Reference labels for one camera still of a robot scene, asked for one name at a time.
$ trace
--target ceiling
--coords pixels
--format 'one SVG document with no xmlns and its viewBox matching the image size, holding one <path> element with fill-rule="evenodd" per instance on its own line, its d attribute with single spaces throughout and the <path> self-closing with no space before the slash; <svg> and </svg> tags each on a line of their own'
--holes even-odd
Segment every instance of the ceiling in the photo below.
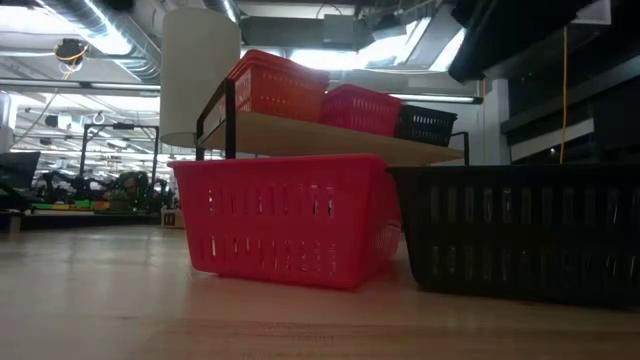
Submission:
<svg viewBox="0 0 640 360">
<path fill-rule="evenodd" d="M 92 1 L 98 3 L 98 0 L 76 0 L 76 3 Z M 61 21 L 40 6 L 41 2 L 0 1 L 0 78 L 61 80 L 69 72 L 69 68 L 53 56 L 53 49 L 63 38 L 85 40 L 86 36 L 81 35 L 82 29 L 78 26 Z M 342 14 L 347 19 L 357 18 L 371 30 L 372 22 L 375 22 L 376 17 L 380 17 L 379 14 L 396 12 L 400 14 L 401 27 L 406 30 L 406 34 L 373 42 L 360 51 L 353 50 L 353 47 L 336 51 L 332 44 L 328 45 L 330 49 L 318 49 L 313 46 L 313 41 L 317 39 L 311 38 L 300 40 L 303 41 L 302 45 L 308 40 L 310 46 L 292 48 L 289 44 L 278 43 L 279 38 L 275 35 L 265 41 L 272 41 L 278 46 L 245 45 L 243 49 L 257 47 L 280 56 L 288 56 L 308 66 L 324 67 L 331 70 L 331 86 L 348 82 L 388 93 L 475 96 L 476 84 L 459 84 L 443 72 L 450 60 L 441 57 L 446 55 L 452 58 L 459 46 L 456 46 L 456 43 L 461 36 L 464 37 L 457 23 L 438 15 L 439 10 L 447 9 L 448 2 L 340 0 L 329 4 L 319 0 L 146 0 L 136 1 L 136 6 L 131 12 L 115 16 L 118 21 L 122 18 L 128 21 L 123 25 L 123 29 L 137 31 L 136 40 L 141 39 L 140 43 L 144 44 L 145 48 L 141 56 L 155 56 L 155 61 L 159 61 L 157 58 L 162 46 L 162 18 L 167 12 L 184 6 L 208 6 L 221 12 L 232 11 L 240 22 L 243 34 L 248 38 L 254 36 L 248 30 L 249 25 L 246 25 L 249 21 L 252 22 L 254 32 L 257 29 L 264 35 L 272 29 L 270 24 L 273 22 L 269 19 L 278 18 L 274 21 L 295 30 L 295 26 L 299 26 L 296 24 L 300 22 L 303 26 L 326 26 L 323 20 L 326 15 Z M 81 67 L 70 73 L 68 80 L 142 83 L 139 77 L 122 66 L 122 57 L 116 59 L 113 54 L 100 50 L 104 51 L 93 46 Z M 424 63 L 424 59 L 428 59 L 429 63 Z M 78 91 L 74 91 L 76 93 L 65 91 L 55 96 L 46 113 L 42 114 L 54 96 L 52 91 L 45 92 L 43 89 L 29 87 L 28 84 L 4 89 L 0 85 L 1 90 L 10 94 L 17 109 L 15 140 L 18 141 L 12 147 L 12 151 L 42 151 L 43 160 L 39 171 L 58 169 L 69 174 L 77 173 L 82 147 L 82 124 L 96 121 L 94 118 L 100 122 L 104 117 L 104 124 L 123 121 L 137 125 L 159 123 L 160 98 L 157 92 L 141 91 L 137 94 L 118 95 L 116 91 L 93 91 L 88 94 L 85 89 L 79 88 Z M 59 119 L 72 119 L 72 126 L 47 126 L 44 123 L 47 115 L 57 115 Z M 118 139 L 125 142 L 125 148 L 109 144 Z M 87 169 L 96 177 L 115 176 L 123 170 L 150 171 L 153 148 L 154 134 L 149 131 L 105 129 L 87 146 Z M 194 156 L 193 149 L 162 144 L 159 152 L 161 155 L 158 173 L 166 177 L 170 174 L 166 166 L 170 158 Z"/>
</svg>

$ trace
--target wooden table surface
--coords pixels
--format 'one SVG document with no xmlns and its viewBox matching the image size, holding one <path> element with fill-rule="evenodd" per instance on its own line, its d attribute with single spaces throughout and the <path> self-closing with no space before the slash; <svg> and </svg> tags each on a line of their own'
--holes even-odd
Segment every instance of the wooden table surface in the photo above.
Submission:
<svg viewBox="0 0 640 360">
<path fill-rule="evenodd" d="M 182 230 L 0 241 L 0 359 L 236 358 L 638 359 L 640 315 L 422 292 L 404 247 L 339 292 L 197 272 Z"/>
</svg>

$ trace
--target wooden shelf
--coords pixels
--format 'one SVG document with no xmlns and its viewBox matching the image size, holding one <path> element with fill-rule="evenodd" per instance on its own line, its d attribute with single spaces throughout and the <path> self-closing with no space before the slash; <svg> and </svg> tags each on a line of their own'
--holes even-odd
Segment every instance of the wooden shelf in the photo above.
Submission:
<svg viewBox="0 0 640 360">
<path fill-rule="evenodd" d="M 210 117 L 203 125 L 199 146 L 224 150 L 226 122 Z M 376 154 L 390 166 L 420 166 L 464 156 L 441 146 L 242 111 L 236 115 L 236 150 L 269 156 Z"/>
</svg>

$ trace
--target small black basket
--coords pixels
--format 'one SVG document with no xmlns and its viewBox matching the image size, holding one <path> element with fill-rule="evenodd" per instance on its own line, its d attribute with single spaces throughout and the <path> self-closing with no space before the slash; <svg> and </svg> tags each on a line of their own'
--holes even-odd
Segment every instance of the small black basket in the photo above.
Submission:
<svg viewBox="0 0 640 360">
<path fill-rule="evenodd" d="M 424 288 L 640 304 L 640 166 L 393 168 Z"/>
<path fill-rule="evenodd" d="M 402 107 L 395 137 L 411 141 L 449 146 L 453 123 L 458 115 L 417 106 Z"/>
</svg>

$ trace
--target wooden shelf board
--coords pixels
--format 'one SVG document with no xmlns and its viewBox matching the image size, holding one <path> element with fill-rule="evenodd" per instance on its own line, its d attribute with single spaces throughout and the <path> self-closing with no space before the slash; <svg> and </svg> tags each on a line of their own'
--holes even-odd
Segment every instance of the wooden shelf board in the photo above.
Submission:
<svg viewBox="0 0 640 360">
<path fill-rule="evenodd" d="M 216 124 L 211 118 L 205 122 L 205 135 L 199 141 L 203 148 L 224 150 L 226 122 L 218 128 Z M 252 112 L 236 115 L 236 151 L 268 156 L 376 154 L 390 166 L 420 166 L 464 156 L 441 146 Z"/>
</svg>

